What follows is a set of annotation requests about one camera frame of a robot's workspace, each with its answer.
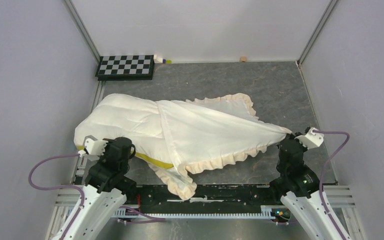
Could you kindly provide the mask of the grey cream ruffled pillowcase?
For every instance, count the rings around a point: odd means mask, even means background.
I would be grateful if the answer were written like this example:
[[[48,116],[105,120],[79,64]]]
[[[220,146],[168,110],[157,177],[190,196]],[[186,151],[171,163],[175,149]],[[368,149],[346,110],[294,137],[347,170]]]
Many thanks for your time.
[[[157,107],[171,167],[149,167],[182,200],[192,198],[192,175],[222,169],[285,139],[286,127],[260,121],[246,94],[194,101],[160,100]]]

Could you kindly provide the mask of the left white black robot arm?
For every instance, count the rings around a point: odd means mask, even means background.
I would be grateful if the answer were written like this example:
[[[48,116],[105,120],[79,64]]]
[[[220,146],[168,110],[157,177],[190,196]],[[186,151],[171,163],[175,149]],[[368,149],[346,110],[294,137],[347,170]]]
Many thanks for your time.
[[[89,168],[70,215],[55,240],[94,240],[116,210],[137,198],[136,183],[125,175],[129,160],[135,155],[136,147],[126,137],[97,140],[88,136],[79,150],[81,157],[96,159]]]

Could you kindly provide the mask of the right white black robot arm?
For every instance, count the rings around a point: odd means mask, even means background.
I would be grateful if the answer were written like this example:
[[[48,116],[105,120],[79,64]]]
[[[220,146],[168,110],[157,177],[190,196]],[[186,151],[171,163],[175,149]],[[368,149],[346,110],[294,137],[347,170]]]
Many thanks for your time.
[[[280,176],[269,183],[269,199],[283,204],[312,240],[351,239],[327,199],[324,176],[304,163],[307,150],[320,147],[325,135],[337,134],[310,127],[305,134],[288,134],[277,145]]]

